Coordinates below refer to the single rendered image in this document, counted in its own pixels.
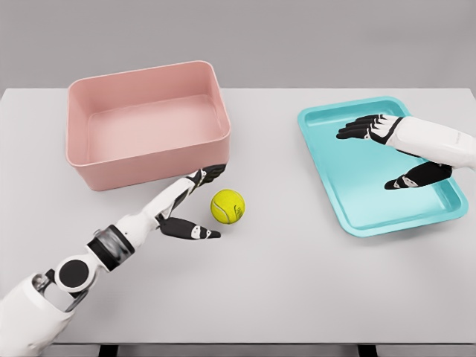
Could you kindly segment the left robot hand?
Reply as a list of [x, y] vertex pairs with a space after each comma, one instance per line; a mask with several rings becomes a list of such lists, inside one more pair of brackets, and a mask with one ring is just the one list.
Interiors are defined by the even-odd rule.
[[209, 230], [186, 219], [171, 217], [171, 214], [194, 190], [211, 183], [225, 168], [226, 164], [215, 164], [180, 178], [160, 192], [142, 211], [152, 218], [166, 236], [189, 240], [220, 238], [218, 231]]

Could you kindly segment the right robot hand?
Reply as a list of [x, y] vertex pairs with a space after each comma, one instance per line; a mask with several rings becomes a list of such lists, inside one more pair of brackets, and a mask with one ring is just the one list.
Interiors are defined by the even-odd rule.
[[336, 138], [372, 140], [426, 160], [388, 181], [386, 190], [424, 187], [450, 178], [454, 169], [461, 168], [460, 132], [411, 116], [366, 115], [339, 129]]

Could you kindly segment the yellow tennis ball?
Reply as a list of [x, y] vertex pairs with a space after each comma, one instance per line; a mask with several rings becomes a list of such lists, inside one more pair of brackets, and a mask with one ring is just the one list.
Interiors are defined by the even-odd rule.
[[220, 190], [211, 200], [210, 211], [216, 221], [226, 225], [234, 224], [245, 213], [245, 200], [235, 190]]

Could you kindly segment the pink rectangular basket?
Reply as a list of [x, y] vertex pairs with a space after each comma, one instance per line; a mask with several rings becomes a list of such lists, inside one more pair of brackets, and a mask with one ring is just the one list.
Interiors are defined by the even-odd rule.
[[213, 66], [197, 60], [68, 87], [65, 154], [92, 190], [225, 164], [231, 122]]

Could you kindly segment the blue flat tray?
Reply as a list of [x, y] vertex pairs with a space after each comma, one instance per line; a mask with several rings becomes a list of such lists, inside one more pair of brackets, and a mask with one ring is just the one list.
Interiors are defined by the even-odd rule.
[[302, 110], [298, 125], [341, 227], [371, 237], [464, 216], [469, 203], [452, 178], [416, 189], [384, 185], [424, 159], [373, 141], [338, 140], [337, 132], [371, 114], [409, 115], [395, 97], [372, 97]]

